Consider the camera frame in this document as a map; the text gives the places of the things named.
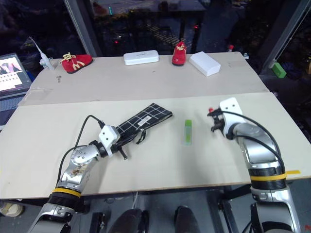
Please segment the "red children's shoe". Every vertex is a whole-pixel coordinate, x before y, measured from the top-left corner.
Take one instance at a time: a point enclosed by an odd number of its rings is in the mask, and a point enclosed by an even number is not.
[[[83,67],[88,66],[92,63],[93,59],[90,55],[71,55],[70,52],[63,56],[64,58],[60,61],[65,71],[68,74],[73,74]]]
[[[186,62],[186,50],[187,47],[185,46],[184,42],[180,41],[175,49],[173,54],[172,63],[175,66],[183,66]]]

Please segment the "green marker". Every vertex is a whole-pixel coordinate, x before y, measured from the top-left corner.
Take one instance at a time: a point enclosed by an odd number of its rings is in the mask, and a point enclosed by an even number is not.
[[[185,145],[192,144],[192,120],[185,120]]]

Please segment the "white box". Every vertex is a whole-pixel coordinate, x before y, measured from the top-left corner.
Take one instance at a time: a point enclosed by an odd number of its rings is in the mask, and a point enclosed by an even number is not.
[[[221,66],[218,62],[216,62],[204,52],[195,53],[190,57],[189,61],[205,76],[218,73]]]
[[[156,50],[130,52],[126,53],[123,58],[126,65],[137,65],[143,63],[158,62],[159,54]]]

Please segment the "laptop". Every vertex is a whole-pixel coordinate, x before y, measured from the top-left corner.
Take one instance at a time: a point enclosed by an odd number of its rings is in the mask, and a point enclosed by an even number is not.
[[[0,130],[29,90],[31,80],[16,53],[0,56]]]

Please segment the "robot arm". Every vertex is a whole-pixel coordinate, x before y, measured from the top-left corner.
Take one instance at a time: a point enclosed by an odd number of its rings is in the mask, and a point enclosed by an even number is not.
[[[28,233],[69,233],[71,221],[81,193],[89,179],[90,170],[107,155],[117,152],[113,145],[120,134],[115,127],[105,125],[99,134],[100,143],[92,142],[76,148],[63,176],[42,207]]]
[[[251,206],[254,232],[277,229],[278,232],[299,233],[298,216],[285,182],[285,168],[279,148],[268,135],[270,133],[263,127],[247,123],[241,115],[235,98],[220,102],[220,108],[210,110],[208,114],[215,123],[212,132],[220,129],[226,138],[235,139],[242,150],[252,183],[251,192],[257,201]]]

